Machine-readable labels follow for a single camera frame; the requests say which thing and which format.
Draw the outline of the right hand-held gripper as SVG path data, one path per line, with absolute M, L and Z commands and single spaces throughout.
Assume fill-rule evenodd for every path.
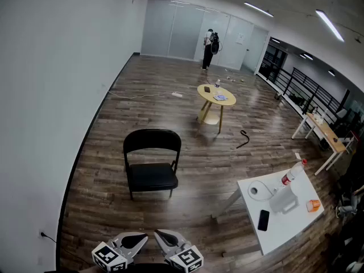
M 186 243 L 180 233 L 167 229 L 154 231 L 154 237 L 165 256 L 166 262 L 180 273 L 193 273 L 204 265 L 204 257 L 195 245 Z M 169 243 L 185 243 L 174 252 L 170 252 Z

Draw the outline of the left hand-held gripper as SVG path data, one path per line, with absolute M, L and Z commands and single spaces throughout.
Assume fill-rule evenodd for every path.
M 107 243 L 101 242 L 93 251 L 93 262 L 106 273 L 118 273 L 134 263 L 132 255 L 138 254 L 147 243 L 148 235 L 139 232 L 118 234 Z

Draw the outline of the black folding chair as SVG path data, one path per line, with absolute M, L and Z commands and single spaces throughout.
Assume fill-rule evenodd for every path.
M 134 151 L 158 148 L 176 152 L 172 163 L 129 164 L 127 155 Z M 124 140 L 123 155 L 130 198 L 134 192 L 169 191 L 178 187 L 176 176 L 181 150 L 180 136 L 171 130 L 140 129 L 131 132 Z

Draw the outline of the person's black clothing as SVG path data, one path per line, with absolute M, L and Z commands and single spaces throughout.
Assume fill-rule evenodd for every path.
M 138 263 L 131 269 L 133 273 L 170 273 L 172 267 L 165 263 Z

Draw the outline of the black smartphone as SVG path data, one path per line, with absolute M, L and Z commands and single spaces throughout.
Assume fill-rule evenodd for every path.
M 266 210 L 261 210 L 258 221 L 258 230 L 267 231 L 269 222 L 270 212 Z

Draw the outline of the white square table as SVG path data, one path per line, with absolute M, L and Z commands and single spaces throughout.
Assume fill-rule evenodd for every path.
M 318 200 L 319 196 L 305 171 L 291 183 L 292 189 L 298 196 L 299 206 L 288 214 L 274 213 L 270 208 L 269 200 L 257 202 L 249 196 L 247 190 L 252 181 L 260 180 L 268 185 L 280 188 L 282 183 L 281 178 L 287 172 L 288 170 L 283 170 L 268 175 L 238 180 L 237 189 L 234 193 L 227 200 L 220 203 L 218 208 L 212 213 L 212 218 L 217 218 L 237 200 L 242 199 L 254 234 L 258 240 L 256 245 L 242 245 L 238 249 L 226 249 L 226 251 L 222 253 L 224 257 L 234 257 L 256 251 L 260 251 L 262 255 L 267 255 L 283 246 L 292 238 L 295 238 L 322 216 L 324 212 L 324 207 L 322 205 L 316 212 L 310 213 L 307 211 L 306 203 L 309 200 Z M 258 230 L 258 221 L 261 210 L 270 212 L 267 231 Z

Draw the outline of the white electric kettle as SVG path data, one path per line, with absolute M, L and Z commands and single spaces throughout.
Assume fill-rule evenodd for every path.
M 288 184 L 277 191 L 270 199 L 269 205 L 274 213 L 288 214 L 299 206 L 298 196 L 292 189 L 292 184 Z

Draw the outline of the clear bottle red label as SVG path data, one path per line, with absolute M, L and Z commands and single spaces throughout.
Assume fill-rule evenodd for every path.
M 303 171 L 308 161 L 306 159 L 302 159 L 300 162 L 297 162 L 281 179 L 283 185 L 289 185 L 293 180 L 295 180 Z

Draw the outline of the round yellow wooden table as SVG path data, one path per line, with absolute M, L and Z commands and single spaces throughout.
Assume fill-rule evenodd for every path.
M 210 88 L 210 93 L 204 91 L 204 87 L 208 86 Z M 219 124 L 218 133 L 221 133 L 222 130 L 222 121 L 224 114 L 225 106 L 233 106 L 236 103 L 235 96 L 229 92 L 228 90 L 219 87 L 216 88 L 215 85 L 212 84 L 202 84 L 197 87 L 198 94 L 205 100 L 204 105 L 198 113 L 197 121 L 198 121 L 198 129 L 196 134 L 200 133 L 200 130 L 204 124 L 207 125 L 216 125 Z M 228 98 L 227 101 L 217 101 L 213 98 L 215 95 L 224 95 Z M 212 105 L 218 105 L 220 107 L 220 114 L 215 115 L 210 112 Z

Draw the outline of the wooden desk white legs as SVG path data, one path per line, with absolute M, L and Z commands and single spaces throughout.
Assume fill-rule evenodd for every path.
M 326 162 L 315 172 L 315 176 L 317 176 L 322 170 L 328 170 L 331 166 L 333 166 L 338 159 L 347 152 L 347 148 L 354 140 L 354 135 L 351 138 L 339 138 L 335 132 L 329 127 L 327 123 L 323 122 L 323 119 L 316 119 L 312 113 L 306 113 L 303 117 L 301 123 L 291 136 L 291 139 L 294 139 L 295 136 L 298 134 L 300 129 L 306 123 L 306 121 L 310 121 L 312 126 L 310 131 L 307 133 L 305 139 L 311 134 L 314 129 L 318 129 L 320 133 L 323 135 L 323 138 L 332 149 L 333 153 L 331 156 L 326 160 Z

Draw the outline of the black metal railing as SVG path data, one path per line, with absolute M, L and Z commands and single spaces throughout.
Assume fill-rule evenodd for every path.
M 345 101 L 338 101 L 327 90 L 297 68 L 288 72 L 283 69 L 283 61 L 288 55 L 269 45 L 264 54 L 259 73 L 273 83 L 281 94 L 286 95 L 302 112 L 314 109 L 321 115 L 326 112 L 325 121 L 334 124 L 347 116 L 350 109 L 344 107 Z

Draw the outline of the frosted glass partition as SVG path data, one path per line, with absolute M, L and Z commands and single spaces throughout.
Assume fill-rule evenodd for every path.
M 179 1 L 147 1 L 141 53 L 201 61 L 204 37 L 210 28 L 220 38 L 213 65 L 235 70 L 258 68 L 269 40 L 267 30 L 234 15 Z M 243 45 L 235 42 L 238 33 L 245 36 Z

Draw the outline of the rows of ceiling strip lights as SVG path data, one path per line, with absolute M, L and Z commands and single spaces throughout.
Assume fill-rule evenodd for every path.
M 264 13 L 264 15 L 267 15 L 269 17 L 274 17 L 271 13 L 268 11 L 265 11 L 259 7 L 256 7 L 255 5 L 252 5 L 251 3 L 248 3 L 244 1 L 244 5 L 251 7 L 252 9 L 259 11 L 261 13 Z M 333 25 L 332 21 L 327 17 L 327 15 L 322 10 L 316 10 L 316 14 L 324 21 L 324 23 L 329 27 L 332 33 L 334 33 L 335 37 L 340 40 L 341 42 L 344 42 L 344 39 L 342 35 L 339 33 L 339 31 L 336 29 L 336 27 Z

